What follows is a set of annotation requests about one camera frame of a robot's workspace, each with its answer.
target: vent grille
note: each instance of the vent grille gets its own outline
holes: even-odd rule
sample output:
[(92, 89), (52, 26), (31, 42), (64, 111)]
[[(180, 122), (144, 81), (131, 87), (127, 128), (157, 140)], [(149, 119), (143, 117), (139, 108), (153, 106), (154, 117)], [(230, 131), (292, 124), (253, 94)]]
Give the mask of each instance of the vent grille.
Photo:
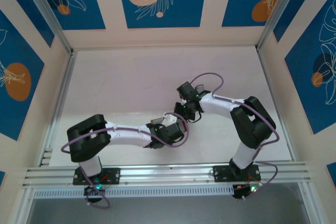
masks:
[[(84, 188), (37, 189), (35, 199), (83, 198)], [(108, 198), (233, 195), (232, 185), (108, 188)]]

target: metal frame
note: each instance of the metal frame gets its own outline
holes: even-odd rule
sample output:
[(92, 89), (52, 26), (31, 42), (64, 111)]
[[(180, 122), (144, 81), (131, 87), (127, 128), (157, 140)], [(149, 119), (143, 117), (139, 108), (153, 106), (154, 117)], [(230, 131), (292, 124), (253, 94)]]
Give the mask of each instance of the metal frame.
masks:
[(62, 47), (66, 52), (69, 54), (72, 53), (72, 48), (67, 37), (63, 33), (63, 29), (58, 22), (53, 10), (51, 10), (47, 0), (33, 0), (36, 7), (42, 14), (43, 18), (47, 22), (48, 26), (50, 27), (51, 31), (54, 35), (58, 38), (59, 42), (61, 43)]
[[(304, 162), (272, 162), (279, 172), (274, 183), (309, 182), (310, 176)], [(141, 165), (141, 166), (104, 166), (121, 168), (120, 186), (191, 186), (218, 185), (211, 170), (222, 164), (190, 164), (190, 165)], [(77, 167), (38, 167), (29, 168), (23, 188), (63, 188), (78, 187), (72, 184)], [(259, 165), (261, 182), (265, 183), (274, 174), (275, 169), (267, 165)], [(223, 183), (225, 185), (241, 184), (241, 182)]]
[(70, 84), (70, 80), (72, 76), (72, 71), (74, 70), (74, 66), (76, 62), (76, 57), (77, 57), (77, 52), (75, 51), (71, 54), (68, 60), (67, 68), (64, 72), (62, 83), (58, 91), (58, 97), (57, 97), (57, 101), (54, 107), (53, 117), (48, 126), (46, 136), (44, 139), (44, 143), (43, 143), (43, 148), (40, 152), (38, 163), (36, 164), (36, 166), (42, 165), (43, 158), (47, 150), (49, 150), (49, 152), (52, 152), (52, 146), (55, 140), (56, 129), (57, 129), (60, 117), (62, 115), (65, 98), (67, 96), (67, 92), (68, 92), (68, 88), (69, 88), (69, 84)]
[(284, 12), (288, 2), (290, 0), (278, 0), (277, 4), (273, 8), (272, 12), (269, 15), (268, 20), (266, 21), (265, 28), (262, 31), (262, 34), (257, 43), (257, 51), (261, 49), (263, 44), (266, 42), (268, 37), (272, 34), (276, 24), (278, 23), (282, 13)]

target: cable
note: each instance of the cable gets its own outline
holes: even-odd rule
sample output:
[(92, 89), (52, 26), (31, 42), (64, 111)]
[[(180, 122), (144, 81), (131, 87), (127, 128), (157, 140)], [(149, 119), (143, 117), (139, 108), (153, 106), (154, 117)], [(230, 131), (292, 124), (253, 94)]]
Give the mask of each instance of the cable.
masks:
[(201, 87), (201, 86), (203, 86), (203, 88), (204, 88), (204, 84), (200, 84), (200, 85), (197, 85), (197, 86), (195, 87), (195, 89), (197, 90), (197, 88), (198, 88), (198, 87)]
[(190, 123), (197, 123), (200, 119), (202, 119), (202, 114), (201, 114), (200, 111), (198, 112), (198, 114), (199, 114), (200, 116), (199, 116), (199, 118), (198, 118), (196, 121), (192, 121), (192, 122), (191, 122), (190, 120), (188, 120), (188, 122), (190, 122)]
[(269, 165), (269, 166), (273, 166), (273, 167), (275, 168), (275, 172), (274, 172), (272, 178), (270, 178), (266, 183), (264, 183), (262, 186), (260, 186), (254, 193), (251, 193), (250, 195), (244, 197), (243, 200), (252, 197), (252, 196), (255, 195), (257, 192), (259, 192), (260, 190), (262, 190), (263, 188), (265, 188), (266, 186), (268, 186), (268, 185), (272, 182), (272, 180), (273, 180), (273, 179), (277, 176), (277, 174), (278, 174), (278, 171), (279, 171), (278, 166), (276, 166), (276, 165), (274, 165), (274, 164), (271, 164), (271, 163), (261, 162), (261, 161), (256, 162), (256, 163), (257, 163), (257, 164), (260, 164), (260, 165)]
[(190, 82), (190, 84), (192, 84), (192, 83), (193, 83), (196, 79), (198, 79), (199, 77), (201, 77), (201, 76), (205, 76), (205, 75), (207, 75), (207, 74), (213, 74), (214, 76), (218, 76), (218, 77), (220, 77), (220, 79), (222, 80), (221, 84), (220, 84), (217, 88), (215, 88), (215, 89), (212, 91), (212, 96), (214, 96), (215, 92), (216, 92), (218, 89), (220, 89), (220, 88), (223, 86), (223, 84), (224, 84), (224, 79), (223, 79), (223, 77), (222, 77), (221, 75), (219, 75), (219, 74), (217, 74), (217, 73), (213, 73), (213, 72), (201, 73), (201, 74), (199, 74), (198, 76), (196, 76), (196, 77)]
[(103, 192), (101, 192), (100, 190), (98, 190), (97, 188), (96, 188), (96, 186), (93, 184), (93, 182), (89, 179), (89, 177), (88, 177), (88, 175), (85, 173), (85, 171), (84, 171), (84, 169), (81, 167), (81, 165), (79, 164), (79, 167), (80, 167), (80, 169), (81, 169), (81, 171), (82, 171), (82, 173), (83, 173), (83, 175), (84, 175), (84, 178), (87, 180), (87, 182), (90, 184), (90, 186), (106, 201), (106, 203), (107, 203), (107, 206), (97, 206), (97, 205), (94, 205), (94, 204), (92, 204), (91, 202), (89, 202), (89, 195), (90, 195), (90, 193), (88, 193), (87, 195), (86, 195), (86, 198), (85, 198), (85, 200), (86, 200), (86, 202), (88, 203), (88, 205), (89, 206), (93, 206), (93, 207), (95, 207), (95, 208), (99, 208), (99, 209), (108, 209), (108, 208), (110, 208), (110, 206), (111, 206), (111, 204), (110, 204), (110, 201), (109, 201), (109, 199), (105, 196), (105, 194), (103, 193)]

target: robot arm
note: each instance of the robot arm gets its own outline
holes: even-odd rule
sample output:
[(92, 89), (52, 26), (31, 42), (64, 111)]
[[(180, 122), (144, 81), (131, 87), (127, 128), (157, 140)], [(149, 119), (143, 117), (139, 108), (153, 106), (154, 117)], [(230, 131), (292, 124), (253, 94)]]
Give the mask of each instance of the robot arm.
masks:
[[(135, 145), (142, 148), (162, 148), (164, 144), (172, 145), (182, 140), (184, 137), (182, 129), (182, 121), (173, 115), (164, 115), (163, 121), (156, 124), (128, 126), (107, 122), (103, 115), (97, 114), (68, 129), (71, 161), (79, 163), (88, 177), (99, 178), (103, 174), (97, 154), (106, 146)], [(88, 136), (76, 141), (76, 138), (85, 134)]]
[(177, 91), (182, 99), (175, 104), (175, 113), (186, 120), (194, 120), (195, 113), (214, 113), (232, 119), (241, 140), (239, 148), (230, 160), (232, 173), (239, 176), (241, 170), (253, 163), (259, 146), (268, 139), (272, 130), (258, 115), (244, 106), (248, 105), (276, 128), (274, 121), (260, 101), (255, 97), (231, 99), (213, 95), (209, 91), (199, 93), (189, 82), (181, 85)]

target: purple cable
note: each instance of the purple cable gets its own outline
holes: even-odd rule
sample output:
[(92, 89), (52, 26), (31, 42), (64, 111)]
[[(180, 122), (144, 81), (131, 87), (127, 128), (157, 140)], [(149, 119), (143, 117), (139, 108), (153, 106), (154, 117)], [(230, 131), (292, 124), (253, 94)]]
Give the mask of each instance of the purple cable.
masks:
[[(137, 129), (133, 129), (133, 128), (127, 128), (127, 127), (120, 127), (120, 128), (113, 128), (113, 127), (110, 127), (110, 128), (105, 128), (105, 129), (100, 129), (100, 130), (96, 130), (96, 131), (93, 131), (93, 132), (89, 132), (89, 133), (87, 133), (87, 134), (84, 134), (84, 135), (82, 135), (82, 136), (79, 136), (79, 137), (77, 137), (77, 138), (75, 138), (75, 139), (73, 139), (73, 140), (71, 140), (70, 142), (68, 142), (68, 143), (66, 143), (65, 145), (63, 145), (62, 146), (62, 148), (61, 148), (61, 151), (62, 152), (64, 152), (64, 153), (67, 153), (67, 154), (71, 154), (70, 153), (70, 151), (66, 151), (65, 150), (65, 148), (66, 147), (68, 147), (68, 146), (70, 146), (71, 144), (74, 144), (74, 143), (76, 143), (76, 142), (78, 142), (79, 140), (82, 140), (83, 138), (85, 138), (85, 137), (88, 137), (88, 136), (91, 136), (91, 135), (94, 135), (94, 134), (98, 134), (98, 133), (101, 133), (101, 132), (105, 132), (105, 131), (111, 131), (111, 130), (124, 130), (124, 131), (132, 131), (132, 132), (139, 132), (139, 133), (143, 133), (143, 134), (145, 134), (145, 135), (148, 135), (148, 136), (150, 136), (150, 137), (153, 137), (154, 139), (156, 139), (156, 140), (158, 140), (160, 143), (162, 143), (163, 145), (166, 145), (166, 146), (168, 146), (168, 147), (171, 147), (171, 148), (176, 148), (176, 147), (180, 147), (180, 146), (182, 146), (183, 144), (185, 144), (185, 142), (188, 140), (188, 137), (189, 137), (189, 126), (188, 126), (188, 123), (187, 123), (187, 121), (182, 117), (182, 116), (180, 116), (180, 115), (178, 115), (178, 114), (176, 114), (176, 113), (173, 113), (173, 112), (168, 112), (168, 113), (165, 113), (164, 114), (164, 116), (165, 115), (174, 115), (174, 116), (176, 116), (176, 117), (178, 117), (178, 118), (180, 118), (183, 122), (184, 122), (184, 124), (186, 125), (186, 130), (187, 130), (187, 136), (185, 137), (185, 139), (184, 139), (184, 141), (181, 143), (181, 144), (178, 144), (178, 145), (170, 145), (170, 144), (167, 144), (166, 142), (164, 142), (163, 140), (161, 140), (161, 139), (159, 139), (157, 136), (155, 136), (155, 135), (153, 135), (153, 134), (151, 134), (151, 133), (148, 133), (148, 132), (146, 132), (146, 131), (139, 131), (139, 130), (137, 130)], [(80, 169), (81, 169), (81, 171), (82, 171), (82, 173), (83, 173), (83, 175), (84, 175), (84, 177), (85, 177), (85, 179), (87, 180), (87, 182), (90, 184), (90, 186), (92, 186), (93, 187), (93, 189), (100, 195), (100, 196), (102, 196), (103, 197), (103, 199), (107, 202), (107, 206), (97, 206), (97, 205), (93, 205), (93, 204), (90, 204), (91, 206), (93, 206), (93, 207), (96, 207), (96, 208), (100, 208), (100, 209), (108, 209), (108, 208), (110, 208), (110, 201), (108, 200), (108, 198), (101, 192), (101, 191), (99, 191), (96, 187), (95, 187), (95, 185), (93, 184), (93, 182), (90, 180), (90, 178), (88, 177), (88, 175), (85, 173), (85, 171), (84, 171), (84, 169), (79, 165), (79, 167), (80, 167)], [(89, 195), (90, 194), (88, 194), (87, 196), (86, 196), (86, 201), (89, 203)]]
[(98, 190), (97, 188), (96, 188), (96, 186), (92, 183), (92, 181), (89, 179), (89, 177), (88, 177), (88, 175), (85, 173), (85, 171), (84, 171), (84, 169), (79, 165), (79, 167), (80, 167), (80, 169), (81, 169), (81, 171), (82, 171), (82, 173), (83, 173), (83, 175), (84, 175), (84, 177), (85, 177), (85, 179), (87, 180), (87, 182), (89, 182), (89, 184), (90, 184), (90, 186), (92, 186), (93, 187), (93, 189), (106, 201), (106, 203), (107, 203), (107, 206), (97, 206), (97, 205), (94, 205), (94, 204), (92, 204), (92, 203), (90, 203), (89, 202), (89, 195), (90, 195), (90, 193), (88, 193), (87, 194), (87, 196), (86, 196), (86, 198), (85, 198), (85, 200), (86, 200), (86, 202), (87, 203), (89, 203), (90, 204), (90, 206), (93, 206), (93, 207), (95, 207), (95, 208), (99, 208), (99, 209), (108, 209), (108, 208), (110, 208), (110, 206), (111, 206), (111, 204), (110, 204), (110, 201), (109, 201), (109, 199), (100, 191), (100, 190)]
[(269, 165), (269, 166), (273, 166), (275, 168), (275, 172), (274, 172), (274, 175), (272, 176), (272, 178), (270, 178), (266, 183), (264, 183), (262, 186), (259, 187), (259, 189), (257, 189), (254, 193), (251, 193), (250, 195), (246, 196), (245, 199), (248, 199), (250, 197), (252, 197), (253, 195), (256, 195), (260, 190), (262, 190), (263, 188), (265, 188), (265, 186), (269, 185), (272, 180), (277, 176), (278, 174), (278, 167), (274, 164), (271, 164), (271, 163), (266, 163), (266, 162), (256, 162), (257, 164), (260, 164), (260, 165)]
[(252, 160), (254, 160), (258, 156), (258, 154), (259, 154), (259, 152), (260, 152), (260, 150), (261, 150), (262, 147), (264, 147), (265, 145), (268, 145), (268, 144), (276, 143), (277, 141), (280, 140), (280, 136), (279, 136), (278, 132), (276, 131), (276, 129), (266, 120), (266, 118), (264, 118), (258, 111), (256, 111), (255, 109), (253, 109), (251, 106), (249, 106), (249, 105), (247, 105), (247, 104), (245, 104), (243, 102), (232, 101), (231, 99), (225, 98), (225, 97), (215, 97), (215, 99), (226, 101), (226, 102), (232, 102), (232, 103), (238, 104), (238, 105), (242, 105), (242, 106), (246, 107), (247, 109), (251, 110), (255, 115), (257, 115), (272, 130), (272, 132), (276, 136), (275, 140), (266, 142), (264, 144), (260, 144), (260, 146), (258, 147), (258, 150), (254, 154)]
[(215, 88), (214, 91), (212, 91), (212, 96), (214, 96), (215, 92), (216, 92), (218, 89), (220, 89), (220, 88), (223, 86), (223, 84), (224, 84), (224, 79), (223, 79), (223, 77), (222, 77), (221, 75), (219, 75), (219, 74), (217, 74), (217, 73), (213, 73), (213, 72), (201, 73), (201, 74), (199, 74), (198, 76), (196, 76), (196, 77), (190, 82), (190, 84), (192, 84), (192, 83), (193, 83), (196, 79), (198, 79), (199, 77), (201, 77), (201, 76), (205, 76), (205, 75), (207, 75), (207, 74), (213, 74), (214, 76), (218, 76), (218, 77), (220, 77), (220, 79), (222, 80), (222, 83), (221, 83), (217, 88)]

